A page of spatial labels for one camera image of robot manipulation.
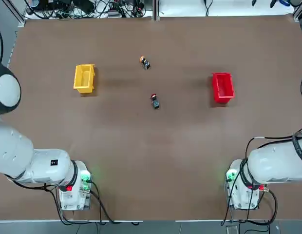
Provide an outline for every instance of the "plastic bin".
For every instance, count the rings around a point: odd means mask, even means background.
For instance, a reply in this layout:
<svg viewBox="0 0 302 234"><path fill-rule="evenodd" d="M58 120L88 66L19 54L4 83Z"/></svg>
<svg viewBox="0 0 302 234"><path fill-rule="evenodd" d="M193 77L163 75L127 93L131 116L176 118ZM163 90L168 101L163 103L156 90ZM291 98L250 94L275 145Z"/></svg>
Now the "plastic bin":
<svg viewBox="0 0 302 234"><path fill-rule="evenodd" d="M74 89L81 94L91 93L94 89L94 64L83 64L76 66Z"/></svg>
<svg viewBox="0 0 302 234"><path fill-rule="evenodd" d="M231 74L213 74L214 99L217 103L226 104L234 98L234 89Z"/></svg>

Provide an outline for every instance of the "brown table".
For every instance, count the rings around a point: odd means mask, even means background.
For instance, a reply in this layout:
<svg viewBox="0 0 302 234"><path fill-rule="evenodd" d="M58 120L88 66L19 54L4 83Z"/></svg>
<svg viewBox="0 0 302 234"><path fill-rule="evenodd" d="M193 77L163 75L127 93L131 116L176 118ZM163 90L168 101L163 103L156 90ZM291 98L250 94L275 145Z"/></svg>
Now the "brown table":
<svg viewBox="0 0 302 234"><path fill-rule="evenodd" d="M87 63L95 92L82 96L75 66ZM10 68L22 101L3 119L36 148L83 160L117 220L222 219L225 172L248 140L302 127L302 34L290 16L29 20ZM232 74L236 98L226 107L213 103L213 72ZM302 219L302 183L270 188L278 219ZM267 203L251 214L270 216ZM75 213L85 218L99 219L94 200ZM58 217L49 194L0 175L0 219Z"/></svg>

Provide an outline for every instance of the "small object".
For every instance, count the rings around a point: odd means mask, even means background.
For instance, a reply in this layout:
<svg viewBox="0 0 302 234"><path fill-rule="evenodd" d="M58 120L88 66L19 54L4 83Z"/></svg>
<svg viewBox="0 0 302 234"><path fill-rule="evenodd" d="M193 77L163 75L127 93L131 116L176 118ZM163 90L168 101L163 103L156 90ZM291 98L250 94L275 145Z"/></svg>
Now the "small object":
<svg viewBox="0 0 302 234"><path fill-rule="evenodd" d="M214 99L217 103L226 104L234 98L232 78L229 73L213 74Z"/></svg>
<svg viewBox="0 0 302 234"><path fill-rule="evenodd" d="M281 3L284 6L290 6L291 4L287 1L279 0L279 3Z"/></svg>
<svg viewBox="0 0 302 234"><path fill-rule="evenodd" d="M154 109L158 109L160 107L160 103L156 98L156 94L151 95L152 105Z"/></svg>
<svg viewBox="0 0 302 234"><path fill-rule="evenodd" d="M276 4L277 0L272 0L270 2L270 8L274 7L274 5Z"/></svg>
<svg viewBox="0 0 302 234"><path fill-rule="evenodd" d="M74 89L81 94L91 93L94 89L94 64L83 64L76 66Z"/></svg>
<svg viewBox="0 0 302 234"><path fill-rule="evenodd" d="M140 57L140 62L142 63L143 67L148 70L150 68L150 63L146 60L144 56Z"/></svg>

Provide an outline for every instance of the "yellow bin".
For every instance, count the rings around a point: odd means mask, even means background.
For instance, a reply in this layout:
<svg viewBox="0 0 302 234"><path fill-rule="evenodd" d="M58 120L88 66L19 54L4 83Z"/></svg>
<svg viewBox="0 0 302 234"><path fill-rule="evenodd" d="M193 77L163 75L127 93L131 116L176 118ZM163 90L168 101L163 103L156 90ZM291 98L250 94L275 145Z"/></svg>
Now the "yellow bin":
<svg viewBox="0 0 302 234"><path fill-rule="evenodd" d="M91 93L94 89L94 64L83 64L76 66L74 89L81 94Z"/></svg>

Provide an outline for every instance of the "white floor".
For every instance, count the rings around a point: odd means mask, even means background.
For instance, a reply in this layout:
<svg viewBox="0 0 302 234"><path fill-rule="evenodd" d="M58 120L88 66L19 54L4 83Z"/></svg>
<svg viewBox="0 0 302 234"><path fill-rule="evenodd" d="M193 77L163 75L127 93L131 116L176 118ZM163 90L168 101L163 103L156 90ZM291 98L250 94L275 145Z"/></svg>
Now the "white floor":
<svg viewBox="0 0 302 234"><path fill-rule="evenodd" d="M97 6L97 11L101 12L104 6L105 4L101 2ZM205 16L206 14L206 8L203 0L160 0L159 9L160 17L194 17ZM255 6L251 5L251 0L213 0L213 4L209 9L209 16L285 15L291 14L293 11L293 7L283 6L279 2L276 2L275 6L271 9L270 0L257 0ZM81 13L81 10L74 10L75 15L81 15ZM151 15L152 12L147 11L145 17ZM93 13L91 16L98 17L99 14ZM26 15L26 17L38 19L38 17L34 15Z"/></svg>

